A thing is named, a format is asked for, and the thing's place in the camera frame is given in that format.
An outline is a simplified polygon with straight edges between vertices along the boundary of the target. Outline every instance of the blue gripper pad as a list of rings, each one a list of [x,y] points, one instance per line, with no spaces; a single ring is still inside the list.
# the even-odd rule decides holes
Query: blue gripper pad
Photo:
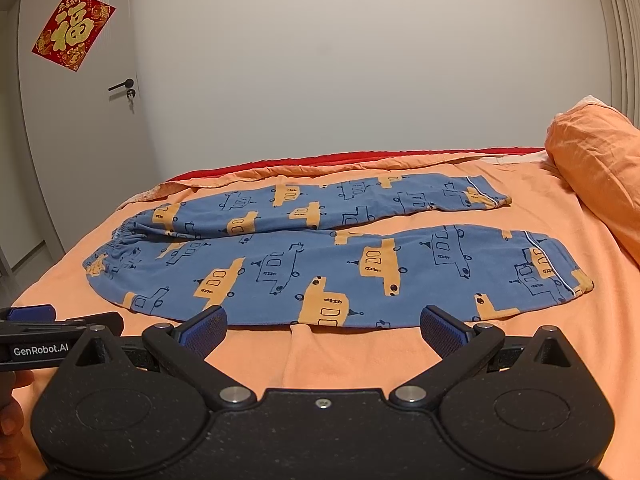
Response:
[[[420,333],[422,339],[443,359],[467,344],[475,335],[473,328],[435,305],[427,305],[420,313]]]
[[[56,309],[50,304],[14,306],[7,309],[4,319],[22,323],[52,323],[56,320]]]
[[[224,340],[226,336],[226,312],[219,305],[206,308],[173,330],[174,339],[201,359]]]

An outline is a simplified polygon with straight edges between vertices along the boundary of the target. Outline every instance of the cartoon car print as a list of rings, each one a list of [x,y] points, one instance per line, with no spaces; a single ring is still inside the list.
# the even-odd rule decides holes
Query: cartoon car print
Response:
[[[325,212],[320,211],[321,209],[324,209],[324,206],[320,205],[319,202],[310,202],[308,207],[295,208],[289,213],[289,219],[305,219],[307,227],[310,229],[318,229],[320,226],[320,217],[326,215]]]
[[[242,245],[247,244],[251,241],[251,238],[253,238],[254,235],[250,234],[250,235],[243,235],[240,237],[240,239],[238,240],[238,242],[240,242]]]
[[[334,245],[345,245],[352,236],[362,236],[363,234],[350,229],[338,229],[337,231],[331,231],[329,236],[334,239]]]
[[[165,231],[164,234],[171,238],[182,238],[183,240],[200,240],[202,238],[200,233],[196,232],[193,222],[185,222],[183,230],[184,232],[179,232],[174,226],[170,231]]]
[[[369,214],[369,209],[365,205],[357,206],[355,213],[342,213],[342,225],[366,224],[375,219],[375,216]]]
[[[326,278],[316,276],[304,294],[296,294],[302,301],[298,322],[308,325],[342,326],[347,316],[363,314],[349,309],[349,298],[341,292],[326,292]]]
[[[399,191],[398,196],[394,197],[395,202],[399,202],[405,215],[411,215],[420,211],[428,211],[434,209],[433,203],[428,202],[424,193],[405,193]]]
[[[164,249],[160,249],[160,254],[158,254],[158,256],[156,256],[156,260],[161,260],[162,258],[167,256],[168,254],[173,254],[174,251],[177,251],[178,249],[180,249],[185,243],[187,243],[187,242],[172,242],[172,243],[170,243],[168,247],[165,247]]]
[[[336,186],[342,192],[338,195],[345,200],[351,200],[357,195],[363,194],[367,190],[367,183],[363,180],[348,180]]]
[[[235,208],[245,207],[247,204],[252,204],[251,196],[242,191],[232,191],[231,193],[225,193],[225,201],[220,203],[220,211],[229,211]]]
[[[574,286],[576,298],[593,290],[593,280],[582,269],[572,270],[571,275],[578,281],[578,285]]]
[[[360,275],[371,278],[382,278],[385,296],[400,294],[400,274],[406,269],[398,267],[398,257],[393,238],[384,238],[380,247],[364,247],[358,268]]]
[[[120,268],[121,269],[135,269],[136,264],[140,263],[142,259],[137,256],[140,254],[141,249],[139,247],[134,247],[132,250],[127,251],[120,257]]]
[[[271,191],[274,193],[271,199],[274,207],[279,207],[285,202],[291,202],[297,199],[301,194],[306,194],[300,193],[300,186],[292,186],[289,184],[276,184]]]
[[[230,236],[255,233],[256,218],[259,218],[257,211],[249,211],[242,218],[232,218],[226,224],[226,233]]]
[[[517,308],[505,308],[502,310],[496,310],[494,304],[491,303],[489,297],[481,292],[474,294],[474,301],[476,302],[476,310],[478,311],[479,319],[474,316],[474,321],[485,319],[500,319],[502,317],[515,316],[520,311]]]
[[[485,195],[473,185],[468,186],[466,189],[459,190],[456,189],[453,182],[447,182],[444,187],[444,196],[458,196],[464,207],[471,207],[474,203],[480,203],[484,205],[485,209],[493,209],[498,205],[493,198]]]
[[[461,278],[469,278],[471,269],[469,261],[471,256],[462,252],[460,238],[464,238],[465,232],[453,226],[442,226],[442,229],[431,235],[431,242],[420,242],[433,252],[433,261],[436,265],[454,265]]]
[[[379,176],[378,177],[378,185],[382,189],[391,189],[391,184],[393,182],[398,182],[402,180],[402,175],[389,175],[389,176]]]
[[[101,272],[104,272],[104,259],[107,257],[107,253],[99,254],[98,257],[89,264],[85,271],[89,276],[99,276]]]
[[[244,258],[236,258],[228,269],[213,269],[204,279],[194,280],[198,282],[198,288],[193,293],[193,297],[207,300],[202,307],[203,310],[211,305],[220,305],[225,298],[234,296],[231,288],[238,276],[244,273],[242,262]]]
[[[155,308],[162,305],[162,297],[169,292],[169,288],[164,286],[155,291],[151,296],[143,296],[135,292],[127,292],[124,295],[122,305],[124,308],[143,314],[151,314]]]
[[[261,262],[252,262],[252,265],[260,265],[255,281],[273,282],[270,294],[280,294],[292,277],[300,275],[295,270],[296,256],[303,251],[303,247],[303,244],[292,244],[286,251],[267,254]]]
[[[546,254],[539,248],[525,248],[522,254],[525,262],[514,265],[517,279],[510,283],[521,283],[532,296],[550,294],[555,303],[564,303],[564,285],[553,271]]]
[[[152,218],[154,224],[162,224],[166,232],[174,230],[174,222],[178,221],[178,209],[180,206],[186,205],[186,202],[177,202],[175,204],[165,204],[154,209]]]
[[[175,265],[180,261],[181,258],[187,258],[194,254],[199,248],[204,247],[205,245],[210,245],[207,242],[203,242],[200,240],[193,240],[191,242],[184,242],[181,244],[171,244],[167,248],[166,252],[169,252],[169,248],[171,246],[176,246],[173,251],[170,253],[170,258],[167,260],[167,265]]]

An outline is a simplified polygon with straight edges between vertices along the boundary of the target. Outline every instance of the bed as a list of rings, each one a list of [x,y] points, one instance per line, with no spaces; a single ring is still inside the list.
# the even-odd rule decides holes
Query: bed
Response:
[[[637,136],[638,131],[626,118],[590,98],[556,117],[548,131],[546,151],[493,148],[438,153],[350,153],[195,171],[124,203],[15,304],[50,303],[60,319],[118,310],[125,320],[125,335],[137,335],[161,319],[114,307],[99,297],[89,286],[82,266],[92,251],[111,238],[114,229],[136,213],[167,202],[188,202],[221,192],[272,186],[284,180],[295,184],[334,184],[386,175],[390,171],[482,175],[495,189],[508,190],[513,199],[510,206],[491,211],[433,210],[354,229],[386,235],[468,223],[546,233],[561,240],[593,278],[594,290],[575,301],[499,319],[495,324],[509,335],[531,335],[542,324],[562,329],[606,394],[616,417],[613,440],[601,469],[612,480],[640,478],[640,325],[633,311],[635,292],[640,289],[637,263],[640,242],[636,244],[634,228],[640,221],[637,214],[633,215],[634,177],[628,176],[638,161],[630,153],[637,153],[640,158]],[[603,157],[609,157],[608,166]],[[628,186],[624,186],[622,177],[627,177]],[[618,199],[623,205],[612,206]],[[438,357],[423,342],[418,328],[365,330],[300,323],[231,328],[207,360],[260,396],[269,387],[379,386],[388,393],[392,387],[435,364]],[[26,414],[25,433],[32,407],[52,373],[54,370],[37,371],[34,384],[15,393]],[[30,435],[21,459],[23,478],[36,479],[44,472]]]

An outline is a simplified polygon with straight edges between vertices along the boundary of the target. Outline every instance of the white piping stripe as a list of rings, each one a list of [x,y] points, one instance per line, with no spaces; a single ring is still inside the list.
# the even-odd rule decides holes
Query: white piping stripe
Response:
[[[469,177],[467,177],[466,179],[469,181],[469,184],[471,184],[479,194],[481,194],[482,196],[487,197],[489,200],[491,200],[495,204],[496,207],[498,207],[498,201],[494,197],[489,196],[489,195],[483,193],[482,191],[480,191],[478,189],[478,186],[476,186],[476,184],[474,184]]]
[[[545,255],[546,260],[549,263],[549,267],[551,267],[551,269],[553,270],[554,274],[558,277],[558,279],[562,282],[562,284],[566,287],[566,289],[568,291],[570,291],[575,298],[576,292],[575,290],[573,290],[569,285],[567,285],[567,282],[562,278],[562,276],[560,276],[560,274],[558,274],[558,271],[556,270],[556,268],[554,267],[554,264],[551,263],[551,260],[549,259],[549,257],[546,255],[545,251],[542,249],[542,247],[540,247],[537,243],[535,243],[535,241],[533,241],[533,238],[529,235],[529,231],[524,231],[524,234],[527,237],[527,240],[529,240],[529,242],[531,242],[533,245],[535,245],[541,252],[542,254]]]

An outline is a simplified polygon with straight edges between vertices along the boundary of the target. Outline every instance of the white wall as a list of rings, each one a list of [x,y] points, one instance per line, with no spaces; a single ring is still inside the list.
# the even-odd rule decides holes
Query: white wall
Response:
[[[162,176],[356,150],[541,146],[610,100],[599,0],[132,0]]]

